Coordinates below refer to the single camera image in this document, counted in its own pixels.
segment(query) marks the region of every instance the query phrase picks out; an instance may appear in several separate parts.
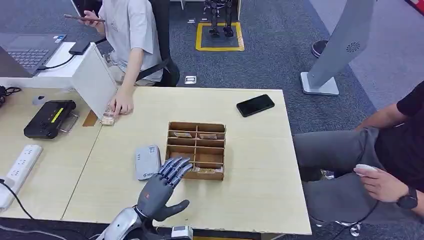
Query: hand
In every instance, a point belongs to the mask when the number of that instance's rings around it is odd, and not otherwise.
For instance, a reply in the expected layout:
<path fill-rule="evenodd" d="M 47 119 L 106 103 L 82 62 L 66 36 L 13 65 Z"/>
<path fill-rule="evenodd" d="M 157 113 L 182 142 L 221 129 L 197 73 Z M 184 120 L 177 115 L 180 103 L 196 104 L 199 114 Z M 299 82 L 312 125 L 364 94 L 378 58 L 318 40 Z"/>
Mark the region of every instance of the hand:
<path fill-rule="evenodd" d="M 360 180 L 371 197 L 385 203 L 395 203 L 408 194 L 408 186 L 396 177 L 379 168 L 377 171 L 354 168 L 353 171 L 362 174 Z"/>
<path fill-rule="evenodd" d="M 166 206 L 166 203 L 183 175 L 193 167 L 189 161 L 190 158 L 170 158 L 158 173 L 151 176 L 141 190 L 136 205 L 142 215 L 161 222 L 187 208 L 190 203 L 188 200 L 169 207 Z"/>
<path fill-rule="evenodd" d="M 99 19 L 96 16 L 94 10 L 93 11 L 87 11 L 86 10 L 86 11 L 84 11 L 84 14 L 85 14 L 85 17 L 84 18 L 88 18 L 88 19 Z M 83 20 L 78 20 L 78 23 L 84 24 L 86 26 L 90 26 L 90 27 L 95 28 L 99 22 L 98 21 L 87 21 L 87 20 L 84 20 L 83 21 Z"/>
<path fill-rule="evenodd" d="M 133 87 L 120 86 L 115 96 L 109 103 L 114 110 L 114 115 L 129 114 L 134 108 L 133 104 Z"/>

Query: white t-shirt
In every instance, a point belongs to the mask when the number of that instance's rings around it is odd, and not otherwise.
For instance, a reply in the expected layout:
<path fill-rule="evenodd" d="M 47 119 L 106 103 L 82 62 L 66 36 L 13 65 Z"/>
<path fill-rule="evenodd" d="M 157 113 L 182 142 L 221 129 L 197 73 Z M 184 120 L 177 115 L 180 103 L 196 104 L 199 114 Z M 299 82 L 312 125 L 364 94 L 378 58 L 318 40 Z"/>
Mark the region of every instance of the white t-shirt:
<path fill-rule="evenodd" d="M 113 47 L 110 60 L 122 71 L 127 70 L 133 48 L 143 49 L 140 71 L 162 62 L 155 16 L 148 0 L 103 0 L 98 15 L 106 21 L 106 38 Z M 160 82 L 162 73 L 159 70 L 144 79 Z"/>

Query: power outlet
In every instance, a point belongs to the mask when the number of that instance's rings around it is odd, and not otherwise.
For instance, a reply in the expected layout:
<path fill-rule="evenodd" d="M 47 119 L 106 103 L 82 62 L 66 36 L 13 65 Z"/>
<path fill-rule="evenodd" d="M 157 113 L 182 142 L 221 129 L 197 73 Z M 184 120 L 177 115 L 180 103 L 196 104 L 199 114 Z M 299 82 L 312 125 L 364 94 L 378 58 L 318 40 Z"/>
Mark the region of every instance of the power outlet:
<path fill-rule="evenodd" d="M 26 145 L 7 173 L 6 177 L 13 182 L 13 185 L 9 187 L 16 194 L 18 194 L 19 189 L 21 189 L 42 151 L 43 148 L 39 145 Z M 9 208 L 13 200 L 13 195 L 9 190 L 5 186 L 0 185 L 0 210 L 4 211 Z"/>

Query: robot thumb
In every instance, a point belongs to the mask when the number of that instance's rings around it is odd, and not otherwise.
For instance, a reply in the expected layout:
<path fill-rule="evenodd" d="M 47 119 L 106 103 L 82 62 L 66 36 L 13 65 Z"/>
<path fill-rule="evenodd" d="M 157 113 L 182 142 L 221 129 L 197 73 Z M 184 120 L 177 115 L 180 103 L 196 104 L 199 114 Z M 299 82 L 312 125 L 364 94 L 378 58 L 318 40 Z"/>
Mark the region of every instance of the robot thumb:
<path fill-rule="evenodd" d="M 182 212 L 190 204 L 189 200 L 183 200 L 180 203 L 172 206 L 165 206 L 153 217 L 156 221 L 162 222 L 165 219 Z"/>

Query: black chair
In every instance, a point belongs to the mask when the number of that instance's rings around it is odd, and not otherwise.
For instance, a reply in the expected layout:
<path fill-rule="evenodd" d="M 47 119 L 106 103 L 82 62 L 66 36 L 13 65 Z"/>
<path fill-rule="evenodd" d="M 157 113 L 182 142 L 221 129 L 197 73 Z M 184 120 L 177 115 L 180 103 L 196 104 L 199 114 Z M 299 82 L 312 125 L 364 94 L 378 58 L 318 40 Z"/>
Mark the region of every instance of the black chair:
<path fill-rule="evenodd" d="M 171 58 L 170 51 L 170 0 L 149 0 L 156 21 L 157 38 L 162 62 L 138 74 L 137 81 L 163 69 L 162 80 L 154 87 L 176 87 L 180 80 L 180 70 Z M 103 38 L 96 41 L 99 44 L 106 41 Z"/>

